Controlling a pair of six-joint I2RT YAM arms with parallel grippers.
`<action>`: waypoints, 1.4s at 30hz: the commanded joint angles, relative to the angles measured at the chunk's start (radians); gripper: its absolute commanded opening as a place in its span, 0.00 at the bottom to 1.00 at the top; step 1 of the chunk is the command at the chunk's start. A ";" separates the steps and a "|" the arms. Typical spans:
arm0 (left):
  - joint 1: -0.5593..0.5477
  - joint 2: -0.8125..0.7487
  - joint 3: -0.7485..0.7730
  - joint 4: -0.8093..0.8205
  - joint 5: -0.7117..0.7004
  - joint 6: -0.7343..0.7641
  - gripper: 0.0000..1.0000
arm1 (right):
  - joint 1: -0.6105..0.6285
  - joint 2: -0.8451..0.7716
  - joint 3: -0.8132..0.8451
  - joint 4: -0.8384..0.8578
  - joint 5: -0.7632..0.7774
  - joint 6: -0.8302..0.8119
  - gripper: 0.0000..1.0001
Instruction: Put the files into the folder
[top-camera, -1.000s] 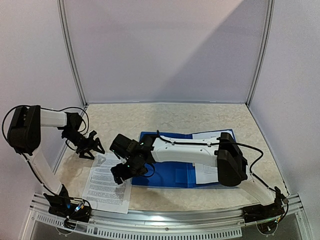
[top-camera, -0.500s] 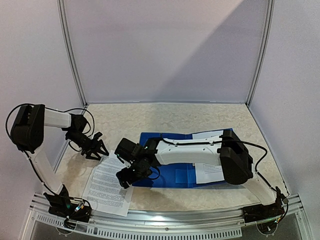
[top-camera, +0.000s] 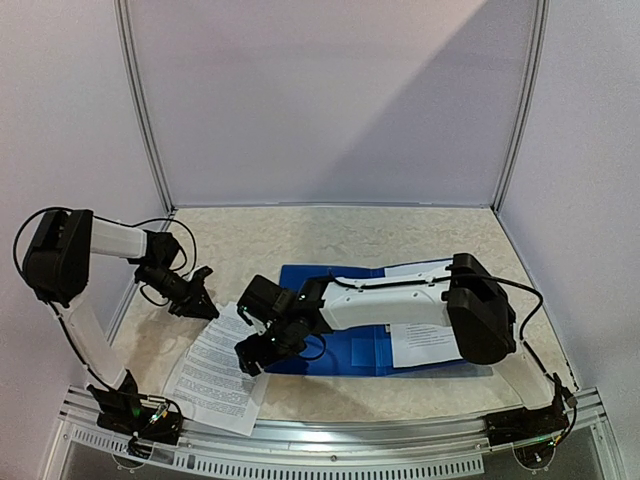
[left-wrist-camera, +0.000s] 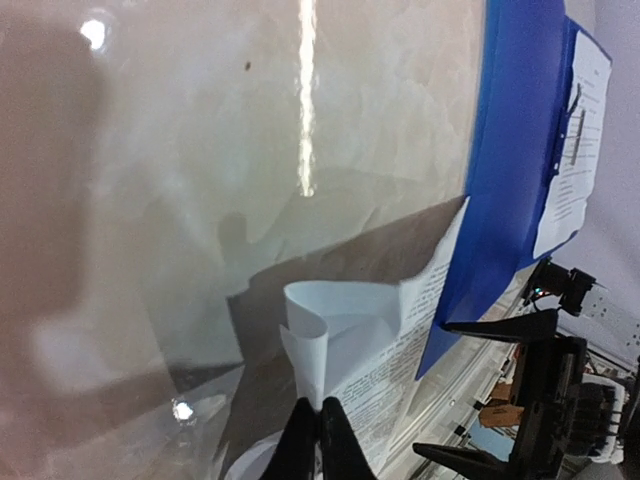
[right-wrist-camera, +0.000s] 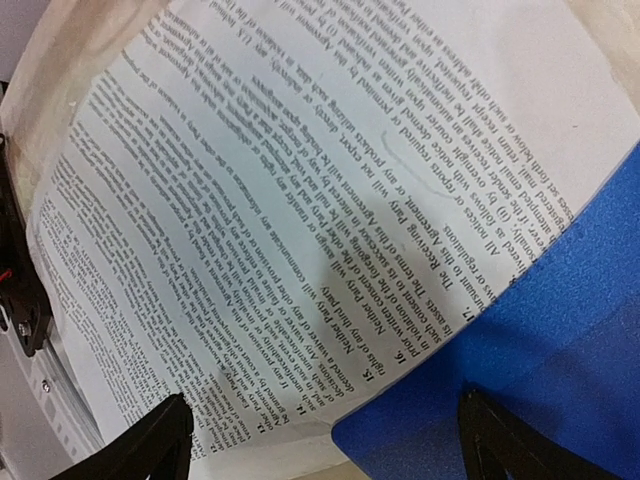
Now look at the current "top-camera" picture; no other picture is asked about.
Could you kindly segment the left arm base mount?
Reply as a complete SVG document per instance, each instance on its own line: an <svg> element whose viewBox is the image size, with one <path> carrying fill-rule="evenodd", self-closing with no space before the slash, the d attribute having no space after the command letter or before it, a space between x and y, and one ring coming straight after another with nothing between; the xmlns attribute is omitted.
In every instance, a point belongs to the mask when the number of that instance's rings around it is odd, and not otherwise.
<svg viewBox="0 0 640 480"><path fill-rule="evenodd" d="M178 444L184 420L182 413L176 409L159 414L153 420L161 404L171 406L172 403L168 399L151 400L149 395L141 394L130 371L126 371L118 388L103 390L89 384L87 390L99 406L98 427L151 442Z"/></svg>

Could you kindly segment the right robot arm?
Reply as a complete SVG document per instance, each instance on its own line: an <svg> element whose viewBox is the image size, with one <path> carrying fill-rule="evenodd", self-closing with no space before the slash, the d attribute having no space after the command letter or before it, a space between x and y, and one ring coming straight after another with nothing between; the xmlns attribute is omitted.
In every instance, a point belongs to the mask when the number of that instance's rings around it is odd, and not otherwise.
<svg viewBox="0 0 640 480"><path fill-rule="evenodd" d="M469 253L446 264L406 264L383 277L353 278L332 272L306 279L297 289L257 275L237 302L254 333L235 346L242 372L302 354L309 337L324 338L360 327L417 324L449 327L463 360L491 367L518 395L517 427L537 436L561 410L576 409L575 394L549 372L525 338L507 289L544 301L535 288L490 274Z"/></svg>

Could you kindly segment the printed paper sheet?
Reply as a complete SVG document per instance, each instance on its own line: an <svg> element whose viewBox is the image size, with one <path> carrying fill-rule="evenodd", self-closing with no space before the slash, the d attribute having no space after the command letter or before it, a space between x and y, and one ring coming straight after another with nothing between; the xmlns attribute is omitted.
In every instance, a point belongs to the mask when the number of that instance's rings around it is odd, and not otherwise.
<svg viewBox="0 0 640 480"><path fill-rule="evenodd" d="M176 361L163 394L175 401L185 418L249 436L254 430L269 377L241 371L235 345L253 332L225 305Z"/></svg>
<svg viewBox="0 0 640 480"><path fill-rule="evenodd" d="M434 277L447 276L445 267L452 258L386 267L385 277L395 280L400 276L432 273ZM385 335L390 346L388 363L394 370L427 368L436 364L462 361L457 342L450 326L427 324L386 325Z"/></svg>

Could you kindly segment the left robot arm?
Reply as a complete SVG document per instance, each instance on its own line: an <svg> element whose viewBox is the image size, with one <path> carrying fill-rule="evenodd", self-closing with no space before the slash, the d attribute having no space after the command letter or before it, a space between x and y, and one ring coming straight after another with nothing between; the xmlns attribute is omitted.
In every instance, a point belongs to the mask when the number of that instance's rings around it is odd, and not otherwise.
<svg viewBox="0 0 640 480"><path fill-rule="evenodd" d="M92 255L124 259L134 266L135 283L154 289L173 316L207 321L218 317L205 287L211 268L180 273L174 262L185 250L172 233L151 231L145 223L104 219L89 209L58 206L38 210L27 220L37 227L25 253L12 254L14 266L58 320L100 390L129 391L136 383L106 339L86 292Z"/></svg>

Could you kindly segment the blue plastic folder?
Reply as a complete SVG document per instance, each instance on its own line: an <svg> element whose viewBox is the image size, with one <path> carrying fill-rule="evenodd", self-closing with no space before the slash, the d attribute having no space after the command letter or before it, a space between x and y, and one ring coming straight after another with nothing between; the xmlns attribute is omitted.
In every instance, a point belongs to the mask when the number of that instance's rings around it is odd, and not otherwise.
<svg viewBox="0 0 640 480"><path fill-rule="evenodd" d="M280 270L279 285L299 290L306 280L329 274L356 279L390 279L435 269L442 275L449 262L446 258L373 269L285 264ZM490 367L474 365L461 358L451 328L433 327L425 338L431 344L424 347L424 362L419 365L397 368L394 364L393 348L407 347L407 337L399 338L388 326L365 326L329 334L324 341L309 337L302 355L272 365L267 371L315 377L465 378L493 375Z"/></svg>

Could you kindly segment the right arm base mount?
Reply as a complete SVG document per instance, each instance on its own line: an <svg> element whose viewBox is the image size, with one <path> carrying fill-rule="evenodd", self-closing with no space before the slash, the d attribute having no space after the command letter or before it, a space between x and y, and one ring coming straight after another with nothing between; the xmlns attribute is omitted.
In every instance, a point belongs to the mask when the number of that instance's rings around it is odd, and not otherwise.
<svg viewBox="0 0 640 480"><path fill-rule="evenodd" d="M537 472L550 466L557 448L573 432L577 415L577 398L557 394L547 407L491 413L483 417L483 423L491 447L510 445L517 463Z"/></svg>

